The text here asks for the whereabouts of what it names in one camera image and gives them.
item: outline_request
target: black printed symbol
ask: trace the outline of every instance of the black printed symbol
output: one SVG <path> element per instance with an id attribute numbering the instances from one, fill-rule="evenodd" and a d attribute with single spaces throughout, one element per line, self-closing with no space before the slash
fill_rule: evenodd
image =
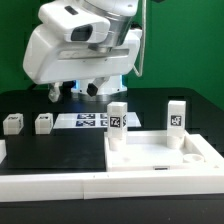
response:
<path id="1" fill-rule="evenodd" d="M 95 121 L 77 121 L 76 127 L 95 127 Z"/>
<path id="2" fill-rule="evenodd" d="M 171 116 L 171 126 L 181 126 L 182 117 L 181 116 Z"/>
<path id="3" fill-rule="evenodd" d="M 9 120 L 17 120 L 18 117 L 9 117 L 8 119 L 9 119 Z"/>
<path id="4" fill-rule="evenodd" d="M 123 117 L 123 127 L 125 127 L 127 124 L 127 119 L 126 119 L 126 115 Z"/>
<path id="5" fill-rule="evenodd" d="M 121 127 L 121 118 L 120 117 L 110 117 L 110 127 L 120 128 Z"/>
<path id="6" fill-rule="evenodd" d="M 40 117 L 39 119 L 40 119 L 40 120 L 47 120 L 48 117 Z"/>
<path id="7" fill-rule="evenodd" d="M 100 114 L 100 119 L 107 119 L 107 114 Z"/>
<path id="8" fill-rule="evenodd" d="M 107 127 L 107 120 L 105 120 L 105 121 L 101 121 L 101 126 L 102 126 L 102 127 Z"/>
<path id="9" fill-rule="evenodd" d="M 95 114 L 78 114 L 78 119 L 95 119 L 96 115 Z"/>

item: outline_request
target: black table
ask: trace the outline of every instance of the black table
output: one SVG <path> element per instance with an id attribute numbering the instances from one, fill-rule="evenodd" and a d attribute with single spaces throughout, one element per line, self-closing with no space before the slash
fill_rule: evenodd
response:
<path id="1" fill-rule="evenodd" d="M 47 95 L 43 90 L 0 95 L 0 139 L 6 139 L 8 154 L 0 175 L 105 171 L 104 129 L 53 130 L 50 135 L 37 136 L 34 121 L 39 113 L 53 113 L 55 120 L 59 113 L 106 112 L 108 103 L 77 101 L 64 90 L 62 101 L 53 104 Z M 224 111 L 197 92 L 129 89 L 127 97 L 116 101 L 128 102 L 128 111 L 137 113 L 142 123 L 137 130 L 164 130 L 169 100 L 187 101 L 187 131 L 201 134 L 224 155 Z M 25 126 L 19 136 L 5 137 L 2 121 L 11 113 L 22 113 Z M 223 223 L 224 195 L 0 203 L 0 220 L 2 224 Z"/>

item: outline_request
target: white block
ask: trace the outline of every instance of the white block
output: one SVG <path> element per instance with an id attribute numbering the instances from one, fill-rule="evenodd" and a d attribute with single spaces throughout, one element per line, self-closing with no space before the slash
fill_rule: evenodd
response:
<path id="1" fill-rule="evenodd" d="M 0 140 L 0 164 L 6 157 L 5 140 Z"/>
<path id="2" fill-rule="evenodd" d="M 4 135 L 18 135 L 23 126 L 22 114 L 9 114 L 3 121 Z"/>
<path id="3" fill-rule="evenodd" d="M 185 134 L 185 101 L 170 101 L 167 118 L 167 147 L 180 149 L 184 144 Z"/>
<path id="4" fill-rule="evenodd" d="M 107 106 L 108 137 L 125 139 L 127 134 L 127 103 L 112 102 Z"/>
<path id="5" fill-rule="evenodd" d="M 37 135 L 50 134 L 53 128 L 53 115 L 50 113 L 39 114 L 35 120 L 35 130 Z"/>
<path id="6" fill-rule="evenodd" d="M 125 150 L 127 145 L 126 138 L 118 139 L 118 138 L 109 138 L 109 147 L 112 151 Z"/>

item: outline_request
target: white robot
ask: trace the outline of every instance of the white robot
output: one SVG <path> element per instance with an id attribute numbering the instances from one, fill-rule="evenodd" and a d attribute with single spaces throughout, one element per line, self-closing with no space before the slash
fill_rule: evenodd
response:
<path id="1" fill-rule="evenodd" d="M 138 0 L 55 0 L 40 8 L 23 67 L 36 84 L 51 84 L 56 102 L 65 81 L 75 93 L 105 97 L 125 91 L 120 76 L 134 67 L 142 29 L 131 27 Z"/>

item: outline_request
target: green wall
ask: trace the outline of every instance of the green wall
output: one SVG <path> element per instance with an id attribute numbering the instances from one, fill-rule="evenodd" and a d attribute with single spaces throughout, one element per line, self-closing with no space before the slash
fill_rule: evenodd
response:
<path id="1" fill-rule="evenodd" d="M 0 92 L 32 84 L 22 69 L 26 45 L 47 0 L 7 0 L 0 14 Z M 144 75 L 128 87 L 188 87 L 224 109 L 224 1 L 148 0 Z"/>

